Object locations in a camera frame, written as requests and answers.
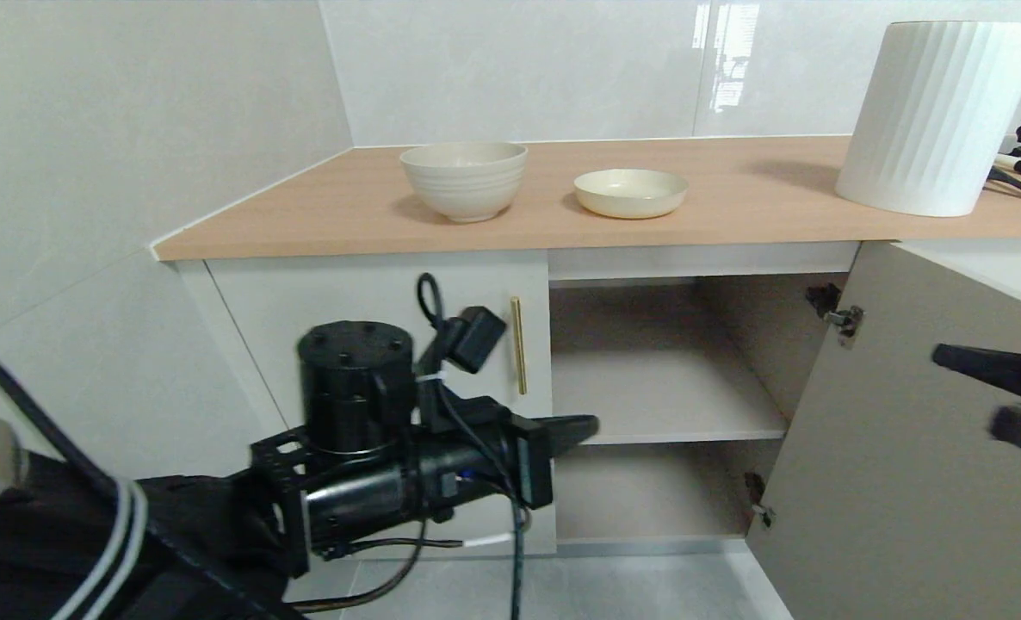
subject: floor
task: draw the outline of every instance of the floor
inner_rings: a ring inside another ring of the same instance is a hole
[[[294,581],[288,601],[348,595],[392,576],[398,562],[319,563]],[[315,620],[503,619],[509,617],[510,562],[420,562],[396,591],[370,605]],[[525,620],[791,620],[750,553],[672,557],[528,560]]]

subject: shallow cream dish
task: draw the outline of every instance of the shallow cream dish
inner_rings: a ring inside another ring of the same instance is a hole
[[[616,168],[578,177],[576,199],[598,216],[645,220],[675,211],[686,199],[688,188],[690,184],[678,174]]]

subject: black cable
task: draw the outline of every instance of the black cable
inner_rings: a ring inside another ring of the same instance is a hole
[[[0,365],[0,389],[4,395],[8,396],[19,413],[26,417],[37,430],[51,443],[51,446],[62,455],[63,459],[70,467],[78,470],[82,478],[90,484],[91,489],[106,502],[116,502],[116,482],[112,477],[105,474],[101,468],[94,464],[90,457],[81,450],[68,436],[55,425],[51,417],[43,411],[43,408],[19,385],[12,374]],[[147,532],[161,542],[167,550],[172,551],[175,557],[185,565],[196,570],[200,576],[221,589],[227,591],[229,595],[242,604],[248,612],[257,613],[260,617],[274,620],[305,620],[303,616],[294,612],[281,601],[259,600],[255,592],[247,589],[243,582],[235,573],[232,573],[227,566],[218,561],[212,560],[208,555],[193,549],[191,544],[180,534],[168,530],[148,515]]]
[[[424,294],[424,286],[431,290],[431,297],[433,301],[433,309],[427,304],[427,298]],[[423,311],[423,315],[426,316],[427,320],[431,323],[431,326],[435,328],[435,345],[438,348],[435,350],[435,355],[431,361],[432,368],[424,369],[424,372],[428,373],[439,373],[441,372],[441,365],[444,361],[445,352],[442,350],[443,344],[440,342],[442,337],[442,330],[445,325],[445,314],[444,314],[444,303],[441,295],[441,289],[438,287],[438,280],[436,280],[433,275],[429,272],[424,272],[420,276],[420,280],[416,283],[416,295],[420,299],[420,308]],[[510,478],[509,472],[507,472],[505,464],[502,460],[498,458],[497,455],[491,447],[488,446],[486,441],[480,439],[476,432],[473,431],[472,427],[469,426],[466,420],[456,413],[453,404],[448,400],[447,391],[445,391],[445,386],[442,381],[433,381],[436,389],[436,396],[441,401],[442,407],[445,409],[450,420],[454,425],[463,432],[475,447],[480,450],[480,455],[483,455],[484,459],[491,463],[491,467],[495,468],[495,471],[499,474],[499,478],[502,479],[502,487],[505,489],[506,497],[510,499],[510,514],[514,520],[514,574],[512,574],[510,581],[510,620],[519,620],[522,612],[522,577],[524,568],[524,557],[525,557],[525,537],[523,534],[523,517],[522,517],[522,502],[518,497],[518,493],[514,491],[514,479]]]
[[[378,600],[378,598],[387,595],[387,593],[392,591],[392,589],[396,589],[396,585],[400,584],[400,582],[403,581],[409,573],[411,573],[411,569],[415,568],[416,563],[420,561],[420,554],[423,553],[426,535],[427,519],[423,519],[423,521],[421,521],[420,537],[418,537],[418,541],[424,542],[424,544],[415,545],[415,551],[411,552],[410,557],[407,558],[407,562],[405,562],[403,567],[392,575],[392,579],[385,581],[384,584],[380,584],[376,588],[370,589],[368,592],[360,593],[360,595],[297,601],[297,603],[290,603],[289,605],[293,606],[294,610],[301,613],[330,612],[332,609],[345,609],[348,607],[357,607],[358,605],[373,603],[373,601]]]
[[[476,448],[480,450],[480,455],[483,455],[484,459],[491,462],[491,467],[494,467],[495,471],[499,474],[499,478],[502,478],[502,486],[505,489],[503,493],[510,499],[510,514],[512,519],[514,519],[514,571],[510,576],[510,620],[519,620],[519,616],[522,613],[522,577],[526,555],[521,513],[522,502],[519,500],[518,494],[514,493],[514,482],[510,479],[510,474],[507,474],[506,467],[503,467],[502,462],[491,450],[491,447],[483,439],[480,439],[480,436],[476,435],[476,431],[473,431],[469,423],[464,421],[463,417],[456,413],[453,404],[448,401],[445,386],[440,381],[436,385],[436,388],[438,388],[438,395],[441,398],[443,408],[445,408],[445,413],[453,421],[453,424],[461,432],[466,433],[469,439],[476,445]]]
[[[364,550],[376,549],[376,546],[389,546],[389,545],[423,545],[423,546],[439,546],[443,550],[455,550],[458,546],[464,546],[464,540],[420,540],[418,538],[376,538],[374,540],[358,540],[349,545],[349,553],[355,554],[358,552],[364,552]]]
[[[433,311],[427,305],[427,295],[423,294],[424,285],[431,287],[431,296],[433,297],[433,301],[435,301],[435,309]],[[438,287],[438,280],[429,274],[429,272],[425,272],[425,274],[420,276],[420,281],[415,285],[415,294],[416,297],[420,298],[420,309],[423,311],[423,315],[431,323],[431,327],[440,334],[442,325],[445,322],[445,309],[442,302],[441,289]]]

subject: ribbed bowl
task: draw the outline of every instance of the ribbed bowl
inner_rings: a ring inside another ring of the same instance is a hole
[[[518,194],[527,153],[509,142],[445,142],[405,151],[399,161],[427,206],[453,223],[482,223]]]

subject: gray floor tile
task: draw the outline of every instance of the gray floor tile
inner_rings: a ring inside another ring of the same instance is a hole
[[[527,620],[788,620],[766,617],[724,555],[547,558],[526,563]],[[376,587],[398,563],[361,563],[353,591]],[[344,620],[475,620],[509,616],[508,560],[423,562],[384,600]]]

